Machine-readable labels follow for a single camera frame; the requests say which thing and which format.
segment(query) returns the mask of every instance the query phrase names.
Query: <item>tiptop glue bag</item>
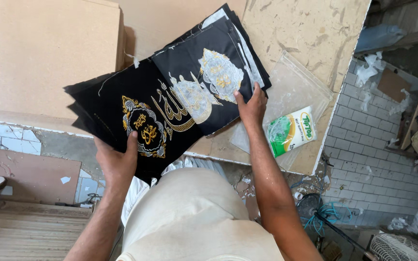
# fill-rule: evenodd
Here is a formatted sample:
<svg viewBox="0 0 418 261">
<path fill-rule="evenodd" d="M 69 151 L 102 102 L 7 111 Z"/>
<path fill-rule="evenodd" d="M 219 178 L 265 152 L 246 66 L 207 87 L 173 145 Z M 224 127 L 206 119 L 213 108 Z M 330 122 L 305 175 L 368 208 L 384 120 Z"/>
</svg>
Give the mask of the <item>tiptop glue bag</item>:
<svg viewBox="0 0 418 261">
<path fill-rule="evenodd" d="M 311 116 L 311 106 L 272 121 L 267 133 L 275 157 L 317 140 L 315 123 Z"/>
</svg>

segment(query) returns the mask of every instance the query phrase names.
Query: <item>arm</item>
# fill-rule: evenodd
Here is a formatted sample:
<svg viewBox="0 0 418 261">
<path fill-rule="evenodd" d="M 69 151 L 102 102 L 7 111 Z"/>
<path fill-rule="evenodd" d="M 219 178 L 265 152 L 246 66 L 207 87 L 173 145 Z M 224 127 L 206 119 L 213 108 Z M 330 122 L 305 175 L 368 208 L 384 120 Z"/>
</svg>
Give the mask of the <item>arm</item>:
<svg viewBox="0 0 418 261">
<path fill-rule="evenodd" d="M 107 187 L 86 228 L 67 254 L 65 261 L 104 261 L 109 259 L 119 227 L 122 206 L 135 175 L 137 132 L 128 137 L 127 151 L 120 153 L 95 137 L 96 159 L 103 170 Z"/>
<path fill-rule="evenodd" d="M 275 161 L 262 130 L 267 98 L 259 84 L 247 104 L 235 91 L 240 117 L 249 136 L 256 198 L 264 228 L 274 235 L 278 247 L 291 260 L 322 260 L 319 252 L 304 231 L 294 199 L 285 178 Z"/>
</svg>

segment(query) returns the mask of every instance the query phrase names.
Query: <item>black fabric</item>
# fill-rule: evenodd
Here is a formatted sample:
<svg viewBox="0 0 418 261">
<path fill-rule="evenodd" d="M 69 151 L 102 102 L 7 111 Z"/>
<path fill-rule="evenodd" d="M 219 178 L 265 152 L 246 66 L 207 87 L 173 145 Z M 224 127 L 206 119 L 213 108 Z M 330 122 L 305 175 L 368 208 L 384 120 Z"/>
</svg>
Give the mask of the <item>black fabric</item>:
<svg viewBox="0 0 418 261">
<path fill-rule="evenodd" d="M 164 51 L 157 51 L 157 55 L 152 60 L 170 86 L 173 86 L 173 84 L 169 73 L 177 81 L 180 81 L 180 75 L 187 81 L 193 81 L 192 73 L 199 83 L 204 83 L 206 89 L 209 89 L 210 83 L 203 79 L 198 60 L 203 57 L 204 49 L 224 54 L 229 58 L 229 62 L 242 70 L 243 80 L 239 92 L 243 95 L 245 102 L 248 102 L 252 96 L 252 86 L 244 69 L 245 64 L 236 45 L 237 42 L 239 42 L 239 39 L 231 27 L 231 22 L 221 18 L 202 31 L 189 36 L 185 41 L 177 43 L 171 48 L 166 47 Z M 214 133 L 239 116 L 237 104 L 223 99 L 217 99 L 217 101 L 220 104 L 211 105 L 212 112 L 209 118 L 202 123 L 198 123 L 204 135 Z"/>
<path fill-rule="evenodd" d="M 201 58 L 199 48 L 212 48 L 213 51 L 225 54 L 243 71 L 240 92 L 247 102 L 252 96 L 251 83 L 244 68 L 244 60 L 239 55 L 235 55 L 237 51 L 241 53 L 238 47 L 239 35 L 234 30 L 236 27 L 246 41 L 264 81 L 263 89 L 271 86 L 269 75 L 255 54 L 235 12 L 231 11 L 227 4 L 220 9 L 224 9 L 229 20 L 220 19 L 201 30 L 204 22 L 202 21 L 166 46 L 183 45 L 186 49 L 180 51 L 183 56 L 174 55 L 168 59 L 167 71 L 162 72 L 156 67 L 152 61 L 156 56 L 154 55 L 140 61 L 136 69 L 132 65 L 120 72 L 112 72 L 65 87 L 65 91 L 76 100 L 69 106 L 78 115 L 73 126 L 95 135 L 117 151 L 125 152 L 127 134 L 131 130 L 138 131 L 138 141 L 144 149 L 159 148 L 159 151 L 149 150 L 146 153 L 138 153 L 136 177 L 148 184 L 153 177 L 159 180 L 161 172 L 202 137 L 203 132 L 206 135 L 211 134 L 238 117 L 237 105 L 220 99 L 218 103 L 221 105 L 213 104 L 211 108 L 215 109 L 200 126 L 191 124 L 194 119 L 186 110 L 182 110 L 181 101 L 178 100 L 176 92 L 170 88 L 172 85 L 169 84 L 169 72 L 178 80 L 179 75 L 182 75 L 188 81 L 192 80 L 189 72 L 193 72 L 197 81 L 203 82 L 197 61 Z M 158 128 L 157 122 L 162 124 L 162 128 Z M 165 157 L 160 154 L 164 151 L 162 144 L 165 144 Z"/>
<path fill-rule="evenodd" d="M 177 108 L 171 101 L 173 99 L 177 102 L 176 98 L 169 91 L 168 85 L 163 86 L 161 82 L 166 83 L 159 70 L 154 63 L 145 59 L 140 62 L 137 69 L 132 65 L 119 73 L 106 74 L 89 81 L 65 87 L 65 91 L 76 100 L 74 104 L 69 106 L 79 116 L 74 126 L 99 137 L 121 152 L 125 152 L 127 144 L 127 131 L 123 122 L 124 115 L 127 113 L 124 112 L 123 96 L 149 106 L 149 109 L 154 112 L 156 120 L 163 125 L 167 137 L 164 143 L 165 157 L 147 157 L 138 152 L 138 164 L 135 175 L 147 183 L 150 183 L 153 177 L 159 180 L 162 171 L 202 137 L 200 129 L 196 124 L 193 124 L 192 127 L 184 132 L 171 130 L 172 138 L 170 139 L 170 134 L 166 127 L 170 129 L 171 127 L 167 124 L 164 117 L 174 125 L 192 121 L 192 118 L 187 114 L 186 116 L 181 115 L 180 120 L 177 120 L 175 117 L 169 119 L 169 117 L 164 116 L 160 112 L 154 101 L 165 114 L 165 98 L 170 109 L 177 112 Z M 143 129 L 147 124 L 150 124 L 156 127 L 156 137 L 146 146 L 157 147 L 160 145 L 158 141 L 161 135 L 159 128 L 156 122 L 145 113 L 144 109 L 139 109 L 131 114 L 130 126 L 136 130 L 133 123 L 138 120 L 140 114 L 146 116 L 146 121 L 137 128 L 138 142 L 146 145 L 142 134 L 145 137 L 147 136 L 143 133 Z"/>
</svg>

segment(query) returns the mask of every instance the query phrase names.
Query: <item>embroidered black cloth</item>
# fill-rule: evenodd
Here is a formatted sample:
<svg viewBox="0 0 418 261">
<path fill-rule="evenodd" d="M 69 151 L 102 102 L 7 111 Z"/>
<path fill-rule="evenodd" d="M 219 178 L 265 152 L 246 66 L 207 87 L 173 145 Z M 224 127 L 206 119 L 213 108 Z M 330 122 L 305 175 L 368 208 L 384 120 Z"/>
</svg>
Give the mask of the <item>embroidered black cloth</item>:
<svg viewBox="0 0 418 261">
<path fill-rule="evenodd" d="M 247 102 L 269 75 L 238 17 L 224 4 L 163 50 L 119 72 L 65 87 L 73 126 L 117 151 L 138 132 L 136 177 L 150 183 L 203 135 L 239 116 L 233 91 Z"/>
</svg>

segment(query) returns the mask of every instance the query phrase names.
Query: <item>person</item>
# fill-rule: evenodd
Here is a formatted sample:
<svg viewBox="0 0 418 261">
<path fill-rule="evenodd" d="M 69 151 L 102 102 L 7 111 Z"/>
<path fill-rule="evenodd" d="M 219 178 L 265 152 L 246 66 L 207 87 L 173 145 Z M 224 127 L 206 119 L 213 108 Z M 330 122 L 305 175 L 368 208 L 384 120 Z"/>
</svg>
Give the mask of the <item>person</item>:
<svg viewBox="0 0 418 261">
<path fill-rule="evenodd" d="M 322 260 L 304 231 L 290 188 L 262 130 L 267 98 L 255 83 L 245 104 L 234 93 L 249 136 L 262 226 L 250 221 L 238 194 L 222 176 L 204 168 L 166 173 L 143 193 L 124 223 L 117 260 Z M 68 252 L 67 261 L 107 260 L 118 230 L 137 159 L 137 132 L 120 153 L 95 138 L 96 159 L 107 187 L 99 206 Z"/>
</svg>

